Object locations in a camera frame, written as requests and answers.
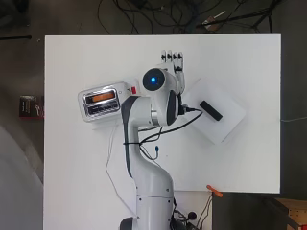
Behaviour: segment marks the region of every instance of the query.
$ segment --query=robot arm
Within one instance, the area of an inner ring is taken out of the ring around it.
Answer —
[[[122,104],[126,162],[136,186],[137,217],[124,219],[120,230],[170,229],[174,201],[172,177],[144,159],[138,137],[140,127],[169,126],[177,118],[184,89],[182,68],[179,77],[173,60],[164,60],[144,75],[143,85],[150,97],[131,96]]]

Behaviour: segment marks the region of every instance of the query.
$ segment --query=white tabletop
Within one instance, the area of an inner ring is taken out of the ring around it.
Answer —
[[[45,229],[117,229],[130,216],[104,170],[111,127],[93,130],[85,123],[77,95],[109,81],[141,79],[164,49],[183,52],[187,89],[203,76],[216,78],[247,109],[231,139],[214,151],[201,151],[211,144],[190,127],[188,136],[161,138],[169,154],[159,163],[175,189],[203,191],[211,184],[222,191],[279,192],[279,34],[47,36]],[[114,138],[115,158],[123,151],[121,138],[121,133]],[[171,141],[178,145],[168,145]],[[181,208],[201,210],[208,194],[201,195],[195,200],[195,193],[185,194]]]

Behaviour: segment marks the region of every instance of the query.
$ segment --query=red button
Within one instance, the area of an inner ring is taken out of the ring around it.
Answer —
[[[131,92],[132,92],[132,94],[136,94],[136,88],[135,88],[135,87],[132,87],[132,88],[131,88]]]

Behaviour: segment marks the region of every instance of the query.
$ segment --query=cable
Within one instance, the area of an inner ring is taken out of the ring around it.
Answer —
[[[219,5],[222,3],[222,1],[223,1],[223,0],[219,0],[213,7],[209,8],[208,10],[205,10],[205,11],[203,11],[203,12],[200,12],[200,13],[198,14],[198,16],[200,16],[200,15],[206,13],[206,12],[209,12],[209,11],[215,9],[217,6],[219,6]]]
[[[209,205],[208,205],[208,209],[207,209],[207,214],[205,215],[205,217],[203,218],[202,222],[201,222],[201,227],[200,230],[202,230],[202,225],[203,222],[206,220],[206,218],[209,216],[209,211],[210,211],[210,204],[212,203],[212,198],[210,199]]]
[[[129,1],[125,0],[125,2],[127,3],[128,7],[132,10],[132,7],[131,5],[129,4]],[[128,15],[125,13],[125,11],[122,11],[125,16],[128,18],[130,24],[132,25],[132,28],[131,28],[131,32],[130,34],[133,35],[133,29],[135,29],[136,33],[139,35],[140,33],[138,32],[138,30],[136,29],[135,25],[134,25],[134,19],[135,19],[135,15],[134,15],[134,12],[132,13],[132,21],[130,20],[130,18],[128,17]]]
[[[150,130],[154,130],[156,128],[159,128],[159,126],[156,127],[149,127],[149,128],[144,128],[144,129],[139,129],[138,132],[142,132],[142,131],[150,131]]]
[[[290,120],[280,120],[280,122],[289,123],[289,122],[296,122],[296,121],[301,121],[301,120],[305,120],[305,119],[307,119],[307,117],[294,118],[294,119],[290,119]]]
[[[159,157],[158,151],[156,152],[156,156],[155,158],[152,158],[151,155],[148,153],[148,151],[146,150],[146,148],[144,146],[140,146],[140,150],[141,152],[144,154],[144,156],[153,161],[158,167],[162,168],[155,160]]]
[[[118,194],[118,192],[117,192],[117,189],[116,189],[116,187],[115,187],[115,184],[114,184],[114,182],[113,182],[113,180],[112,180],[112,177],[110,176],[110,174],[109,174],[109,172],[108,172],[108,170],[107,170],[107,166],[108,166],[109,160],[110,160],[111,155],[112,155],[113,138],[114,138],[114,134],[115,134],[115,131],[116,131],[116,128],[117,128],[117,127],[118,127],[118,126],[115,126],[115,127],[113,128],[113,130],[111,131],[111,134],[110,134],[110,136],[109,136],[109,139],[108,139],[108,155],[107,155],[107,161],[106,161],[106,174],[107,174],[109,180],[110,180],[111,183],[112,183],[113,189],[114,189],[115,194],[117,195],[117,197],[122,201],[122,203],[126,206],[126,208],[128,208],[128,210],[131,211],[131,213],[133,214],[132,209],[128,206],[128,204],[126,204],[126,202],[124,201],[124,199],[121,198],[121,197],[119,196],[119,194]]]
[[[140,14],[142,14],[150,22],[152,35],[154,35],[154,24],[153,24],[152,20],[145,13],[143,13],[142,11],[139,11],[139,10],[124,9],[119,5],[118,0],[112,0],[112,1],[115,4],[115,6],[117,6],[120,10],[122,10],[124,12],[139,12]]]
[[[99,21],[99,23],[100,23],[100,25],[105,29],[105,31],[109,34],[109,35],[111,35],[111,33],[108,31],[108,29],[104,26],[104,24],[102,23],[102,21],[100,20],[100,6],[102,5],[102,2],[103,2],[104,0],[100,0],[100,2],[99,2],[99,5],[98,5],[98,9],[97,9],[97,18],[98,18],[98,21]]]
[[[227,23],[229,17],[231,17],[233,13],[235,13],[236,11],[238,11],[238,9],[239,9],[243,4],[245,4],[247,1],[248,1],[248,0],[237,0],[238,5],[237,5],[237,6],[235,7],[235,9],[229,14],[229,16],[226,18],[225,22],[220,26],[220,28],[219,28],[218,30],[220,30],[220,29],[224,26],[224,24]]]
[[[207,209],[207,206],[208,206],[208,203],[209,203],[209,200],[210,200],[211,197],[212,197],[212,194],[211,194],[210,197],[207,199],[207,202],[206,202],[206,204],[205,204],[205,206],[204,206],[204,208],[203,208],[203,210],[202,210],[202,212],[201,212],[201,216],[200,216],[200,218],[199,218],[199,220],[198,220],[198,224],[196,225],[197,227],[199,227],[199,224],[200,224],[202,215],[203,215],[204,211]]]
[[[162,132],[162,129],[163,129],[163,126],[161,127],[160,131],[157,134],[157,138],[151,140],[152,138],[149,138],[148,140],[146,140],[144,143],[148,143],[148,142],[155,142],[157,141],[158,139],[160,139],[160,136],[161,136],[161,132]]]
[[[202,115],[202,112],[201,112],[198,116],[196,116],[195,118],[193,118],[191,121],[189,121],[189,122],[183,124],[182,126],[178,126],[178,127],[175,127],[175,128],[169,129],[169,130],[166,130],[166,131],[161,131],[161,132],[158,132],[158,133],[153,134],[153,135],[151,135],[151,136],[148,136],[148,137],[146,137],[145,139],[143,139],[143,140],[139,143],[139,145],[142,145],[142,144],[148,142],[148,140],[152,139],[152,138],[155,137],[155,136],[160,136],[160,135],[162,135],[162,134],[166,134],[166,133],[169,133],[169,132],[173,132],[173,131],[179,130],[179,129],[183,128],[183,127],[186,127],[186,126],[190,125],[191,123],[193,123],[194,121],[196,121],[201,115]]]

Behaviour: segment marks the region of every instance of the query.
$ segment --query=gray floor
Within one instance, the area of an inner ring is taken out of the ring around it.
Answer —
[[[214,0],[207,0],[204,8],[214,2]],[[163,0],[152,1],[152,3],[159,6]],[[259,10],[269,3],[269,0],[250,0],[236,14]],[[43,121],[18,119],[19,96],[43,95],[44,93],[44,36],[106,35],[106,31],[97,20],[98,4],[99,0],[33,0],[26,15],[19,15],[16,23],[0,28],[0,36],[33,36],[32,40],[0,41],[0,97],[4,102],[2,109],[11,114],[14,122],[26,133],[41,159],[43,159]],[[209,15],[215,15],[224,10],[230,12],[235,6],[235,0],[224,0],[218,8],[204,14],[199,22]],[[307,91],[305,90],[307,32],[304,30],[307,20],[306,9],[307,1],[285,0],[272,14],[274,31],[282,33],[281,116],[283,119],[307,116]],[[130,33],[130,23],[112,1],[104,0],[100,16],[105,26],[114,35]],[[172,22],[168,18],[159,18],[165,24]],[[140,34],[150,33],[150,24],[141,15],[136,15],[135,21]],[[262,33],[268,32],[267,20],[260,25],[259,29]],[[193,28],[189,28],[189,32],[201,34],[201,31],[195,31]],[[163,28],[154,24],[154,33],[168,35],[172,33],[172,28]],[[254,31],[224,25],[221,33],[254,33]],[[307,184],[305,183],[307,121],[282,123],[281,126],[281,196],[307,199]],[[227,194],[224,199],[214,202],[213,210],[214,229],[247,229],[247,225],[253,224],[261,217],[267,224],[259,225],[258,229],[267,229],[267,227],[268,229],[281,229],[280,226],[275,226],[275,222],[272,221],[274,218],[268,218],[266,212],[262,212],[259,205],[248,200],[245,195]],[[238,219],[233,215],[234,212],[241,213],[246,221],[237,221]]]

